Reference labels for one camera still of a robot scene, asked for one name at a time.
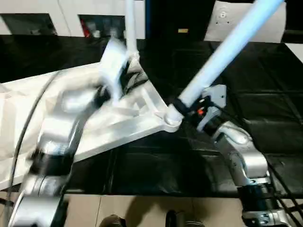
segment metal joint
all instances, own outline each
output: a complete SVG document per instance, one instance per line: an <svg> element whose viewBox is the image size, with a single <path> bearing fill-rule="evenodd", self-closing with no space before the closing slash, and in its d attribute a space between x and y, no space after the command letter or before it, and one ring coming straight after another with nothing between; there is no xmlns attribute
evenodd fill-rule
<svg viewBox="0 0 303 227"><path fill-rule="evenodd" d="M286 225L291 227L283 209L244 212L242 217L245 222L251 222L251 224L255 224L257 221L261 226Z"/></svg>
<svg viewBox="0 0 303 227"><path fill-rule="evenodd" d="M222 151L236 186L270 182L267 161L244 129L226 122L213 139Z"/></svg>

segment robotic arm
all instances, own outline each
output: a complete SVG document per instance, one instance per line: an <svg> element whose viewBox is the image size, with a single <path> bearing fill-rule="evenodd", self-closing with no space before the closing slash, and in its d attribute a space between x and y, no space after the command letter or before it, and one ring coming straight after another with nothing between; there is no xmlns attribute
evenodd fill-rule
<svg viewBox="0 0 303 227"><path fill-rule="evenodd" d="M164 116L167 125L179 126L185 116L198 119L197 129L214 139L229 167L243 205L242 218L249 227L288 226L286 213L273 195L267 161L254 146L251 136L239 126L220 117L226 105L226 87L210 87L225 67L242 50L255 32L275 12L283 0L256 0L245 18L211 56ZM126 0L133 8L133 0ZM134 31L127 15L126 29ZM63 92L45 119L33 163L21 185L9 227L57 227L65 221L67 202L63 200L71 174L73 157L88 118L109 99L122 94L119 77L129 56L136 56L134 35L128 36L127 54L117 42L110 42L101 60L103 84Z"/></svg>
<svg viewBox="0 0 303 227"><path fill-rule="evenodd" d="M21 185L9 226L63 226L67 202L63 200L83 128L105 102L115 102L122 91L119 83L126 66L124 46L109 41L100 64L101 84L70 89L59 95L44 119L32 165Z"/></svg>

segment white panel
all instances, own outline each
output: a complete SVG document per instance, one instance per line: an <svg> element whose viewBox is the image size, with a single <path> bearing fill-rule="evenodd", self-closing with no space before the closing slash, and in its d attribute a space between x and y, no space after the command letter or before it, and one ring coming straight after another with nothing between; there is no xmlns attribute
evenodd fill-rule
<svg viewBox="0 0 303 227"><path fill-rule="evenodd" d="M6 26L1 16L0 16L0 35L11 35L10 30Z"/></svg>
<svg viewBox="0 0 303 227"><path fill-rule="evenodd" d="M60 5L55 0L0 0L0 13L48 13L57 34L70 36Z"/></svg>
<svg viewBox="0 0 303 227"><path fill-rule="evenodd" d="M240 22L250 7L250 3L228 3L216 1L205 35L205 40L223 41ZM286 3L283 2L276 13L263 25L251 41L280 43L285 25Z"/></svg>
<svg viewBox="0 0 303 227"><path fill-rule="evenodd" d="M286 44L286 45L303 63L303 44Z"/></svg>
<svg viewBox="0 0 303 227"><path fill-rule="evenodd" d="M83 37L78 15L125 15L124 0L59 0L71 36ZM145 39L145 1L135 1L137 39Z"/></svg>

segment yellow sticker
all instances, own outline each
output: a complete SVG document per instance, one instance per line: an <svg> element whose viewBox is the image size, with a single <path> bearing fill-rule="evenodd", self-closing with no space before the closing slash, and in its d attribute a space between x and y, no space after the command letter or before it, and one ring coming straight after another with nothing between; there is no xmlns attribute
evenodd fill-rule
<svg viewBox="0 0 303 227"><path fill-rule="evenodd" d="M188 28L179 28L178 33L188 33Z"/></svg>

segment person's foot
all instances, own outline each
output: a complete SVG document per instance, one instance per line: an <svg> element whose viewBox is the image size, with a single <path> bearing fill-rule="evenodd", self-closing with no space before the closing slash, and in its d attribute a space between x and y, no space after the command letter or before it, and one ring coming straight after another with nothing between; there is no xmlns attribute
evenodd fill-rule
<svg viewBox="0 0 303 227"><path fill-rule="evenodd" d="M99 227L126 227L125 220L116 214L112 214L101 221Z"/></svg>

